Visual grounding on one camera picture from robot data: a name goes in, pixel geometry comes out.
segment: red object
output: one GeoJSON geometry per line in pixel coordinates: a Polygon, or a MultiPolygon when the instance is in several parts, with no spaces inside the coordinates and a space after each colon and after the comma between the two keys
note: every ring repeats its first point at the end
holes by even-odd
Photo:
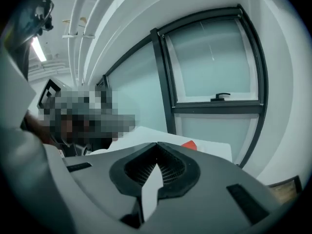
{"type": "Polygon", "coordinates": [[[190,140],[190,141],[184,143],[182,146],[197,151],[197,146],[196,146],[196,144],[194,143],[194,141],[192,141],[192,140],[190,140]]]}

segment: fluorescent light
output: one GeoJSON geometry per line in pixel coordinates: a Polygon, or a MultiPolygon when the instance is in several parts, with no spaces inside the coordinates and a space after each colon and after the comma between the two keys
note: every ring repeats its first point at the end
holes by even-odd
{"type": "Polygon", "coordinates": [[[47,59],[45,58],[44,53],[43,53],[43,51],[41,49],[38,37],[34,37],[33,38],[33,42],[31,43],[31,45],[33,46],[34,51],[36,52],[39,60],[40,61],[46,61],[47,59]]]}

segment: window latch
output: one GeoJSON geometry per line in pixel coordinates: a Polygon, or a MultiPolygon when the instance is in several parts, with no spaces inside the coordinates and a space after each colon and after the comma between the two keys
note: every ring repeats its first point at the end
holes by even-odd
{"type": "Polygon", "coordinates": [[[220,98],[221,95],[230,96],[230,93],[219,93],[215,95],[215,98],[210,99],[210,101],[224,101],[224,98],[220,98]]]}

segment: frosted glass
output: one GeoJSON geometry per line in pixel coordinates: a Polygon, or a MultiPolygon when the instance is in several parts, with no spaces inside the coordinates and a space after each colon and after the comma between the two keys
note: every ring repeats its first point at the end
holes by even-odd
{"type": "Polygon", "coordinates": [[[119,114],[134,113],[140,126],[167,132],[152,43],[125,60],[108,76],[108,81],[119,114]]]}
{"type": "Polygon", "coordinates": [[[170,33],[169,38],[178,62],[173,65],[180,67],[185,96],[255,92],[251,91],[250,64],[235,20],[198,22],[170,33]]]}
{"type": "MultiPolygon", "coordinates": [[[[180,118],[181,133],[179,134],[184,137],[230,144],[232,160],[234,162],[242,150],[248,131],[250,131],[252,118],[255,118],[255,116],[196,115],[194,117],[188,117],[188,115],[184,115],[180,118]]],[[[249,134],[249,136],[250,139],[247,141],[250,142],[254,136],[254,132],[251,133],[251,135],[249,134]]]]}

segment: black window frame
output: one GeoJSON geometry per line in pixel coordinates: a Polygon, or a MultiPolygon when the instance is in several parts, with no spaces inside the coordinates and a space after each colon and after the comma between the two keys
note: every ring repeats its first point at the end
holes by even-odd
{"type": "Polygon", "coordinates": [[[176,134],[175,114],[258,114],[258,124],[251,141],[251,144],[242,159],[239,167],[243,168],[258,142],[260,133],[265,120],[268,105],[268,72],[265,62],[264,52],[255,30],[254,25],[249,19],[243,7],[238,4],[236,7],[226,7],[200,11],[178,20],[175,20],[163,27],[154,28],[150,35],[146,36],[134,47],[127,51],[107,72],[103,75],[98,86],[105,85],[109,88],[108,76],[118,68],[127,58],[152,42],[154,55],[156,59],[158,77],[162,93],[164,112],[167,124],[167,131],[170,134],[176,134]],[[175,81],[168,53],[168,47],[165,41],[166,34],[183,28],[184,26],[200,21],[233,20],[240,21],[248,37],[253,51],[253,57],[256,64],[258,78],[258,100],[226,100],[226,101],[207,101],[207,102],[187,102],[178,103],[176,96],[175,81]]]}

